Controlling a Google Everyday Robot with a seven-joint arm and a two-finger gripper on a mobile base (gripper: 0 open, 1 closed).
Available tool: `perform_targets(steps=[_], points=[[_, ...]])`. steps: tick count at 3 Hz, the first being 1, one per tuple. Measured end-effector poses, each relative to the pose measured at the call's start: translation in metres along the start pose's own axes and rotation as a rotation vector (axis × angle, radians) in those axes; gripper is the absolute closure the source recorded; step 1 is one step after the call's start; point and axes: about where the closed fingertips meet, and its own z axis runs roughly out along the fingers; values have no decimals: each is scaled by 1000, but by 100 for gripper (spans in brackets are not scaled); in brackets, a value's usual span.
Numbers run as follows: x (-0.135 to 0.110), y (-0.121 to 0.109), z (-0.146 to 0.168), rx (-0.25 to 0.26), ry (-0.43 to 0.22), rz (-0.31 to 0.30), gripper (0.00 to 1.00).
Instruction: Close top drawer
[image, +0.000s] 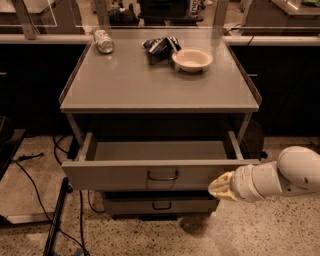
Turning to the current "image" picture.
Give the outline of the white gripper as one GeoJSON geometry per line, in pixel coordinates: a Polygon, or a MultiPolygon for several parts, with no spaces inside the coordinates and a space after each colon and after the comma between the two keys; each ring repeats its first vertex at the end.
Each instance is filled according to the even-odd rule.
{"type": "Polygon", "coordinates": [[[263,196],[258,192],[254,183],[254,172],[257,167],[254,165],[246,165],[238,167],[234,173],[226,172],[212,181],[209,185],[208,192],[220,200],[236,201],[236,196],[246,202],[255,202],[263,199],[263,196]],[[231,190],[218,190],[223,186],[231,183],[231,190]]]}

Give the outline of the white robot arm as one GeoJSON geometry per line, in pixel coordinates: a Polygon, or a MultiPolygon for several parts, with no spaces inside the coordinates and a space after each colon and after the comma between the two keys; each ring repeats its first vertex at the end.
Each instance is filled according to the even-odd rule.
{"type": "Polygon", "coordinates": [[[208,192],[223,200],[255,202],[270,196],[320,194],[320,155],[291,146],[276,161],[240,166],[212,181],[208,192]]]}

